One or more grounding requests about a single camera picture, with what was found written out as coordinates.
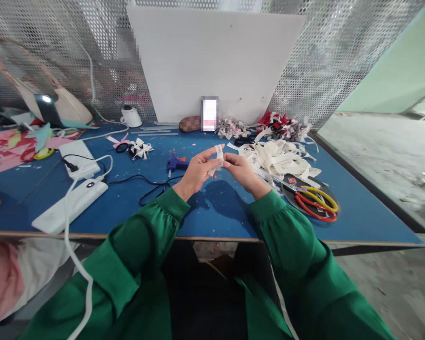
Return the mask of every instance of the concrete floor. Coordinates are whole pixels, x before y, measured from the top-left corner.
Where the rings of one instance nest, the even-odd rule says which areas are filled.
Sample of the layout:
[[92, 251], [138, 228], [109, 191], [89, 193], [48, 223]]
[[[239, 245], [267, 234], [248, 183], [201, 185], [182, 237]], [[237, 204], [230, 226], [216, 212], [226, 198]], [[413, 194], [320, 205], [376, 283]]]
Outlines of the concrete floor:
[[[399, 115], [333, 115], [319, 134], [380, 189], [425, 219], [425, 121]], [[425, 249], [339, 257], [400, 340], [425, 340]]]
[[332, 115], [319, 135], [395, 200], [425, 219], [425, 121], [392, 114]]

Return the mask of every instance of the white board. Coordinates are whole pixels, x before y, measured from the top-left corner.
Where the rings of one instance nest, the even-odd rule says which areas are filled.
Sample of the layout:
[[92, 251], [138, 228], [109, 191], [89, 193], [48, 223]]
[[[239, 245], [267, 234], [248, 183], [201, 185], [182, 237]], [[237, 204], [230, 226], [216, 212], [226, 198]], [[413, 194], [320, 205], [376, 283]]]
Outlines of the white board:
[[200, 114], [218, 96], [224, 117], [266, 111], [304, 16], [127, 6], [159, 121]]

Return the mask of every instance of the white power strip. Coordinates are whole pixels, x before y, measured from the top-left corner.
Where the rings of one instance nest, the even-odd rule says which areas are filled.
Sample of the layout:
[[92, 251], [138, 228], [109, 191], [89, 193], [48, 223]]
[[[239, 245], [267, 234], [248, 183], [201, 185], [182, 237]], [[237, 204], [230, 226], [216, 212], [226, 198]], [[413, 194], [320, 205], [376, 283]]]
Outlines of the white power strip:
[[[82, 140], [76, 140], [74, 142], [62, 145], [60, 147], [60, 153], [62, 157], [69, 154], [82, 156], [82, 157], [77, 157], [77, 156], [65, 157], [65, 160], [67, 160], [69, 163], [79, 167], [79, 170], [71, 171], [71, 169], [65, 165], [66, 171], [68, 172], [69, 177], [71, 177], [72, 179], [76, 179], [77, 173], [79, 171], [80, 171], [79, 177], [78, 177], [79, 179], [91, 178], [93, 177], [95, 173], [101, 171], [101, 168], [99, 167], [98, 163], [91, 162], [94, 159], [94, 157]], [[87, 163], [90, 163], [90, 164], [80, 169], [82, 165]]]
[[[75, 220], [83, 211], [88, 208], [107, 189], [104, 182], [97, 182], [95, 179], [88, 179], [75, 188], [69, 194], [70, 214], [69, 223]], [[43, 212], [33, 222], [32, 226], [50, 235], [58, 235], [65, 228], [65, 198]]]

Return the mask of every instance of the hot glue gun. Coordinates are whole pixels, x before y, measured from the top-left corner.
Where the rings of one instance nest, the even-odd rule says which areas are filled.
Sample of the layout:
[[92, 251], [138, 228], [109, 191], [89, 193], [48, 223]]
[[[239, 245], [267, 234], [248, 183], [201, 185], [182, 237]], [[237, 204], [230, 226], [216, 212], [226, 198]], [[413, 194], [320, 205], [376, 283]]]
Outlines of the hot glue gun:
[[170, 152], [170, 158], [167, 162], [167, 171], [169, 172], [169, 178], [171, 176], [171, 172], [176, 169], [185, 170], [189, 166], [189, 162], [186, 162], [186, 158], [178, 158], [176, 157], [175, 149]]

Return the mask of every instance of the green wall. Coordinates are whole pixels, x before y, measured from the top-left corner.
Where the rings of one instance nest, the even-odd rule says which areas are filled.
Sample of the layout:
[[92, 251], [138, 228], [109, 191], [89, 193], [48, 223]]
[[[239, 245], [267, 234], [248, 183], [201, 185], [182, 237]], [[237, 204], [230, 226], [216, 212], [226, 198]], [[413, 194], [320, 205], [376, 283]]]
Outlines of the green wall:
[[425, 8], [338, 111], [402, 113], [425, 96]]

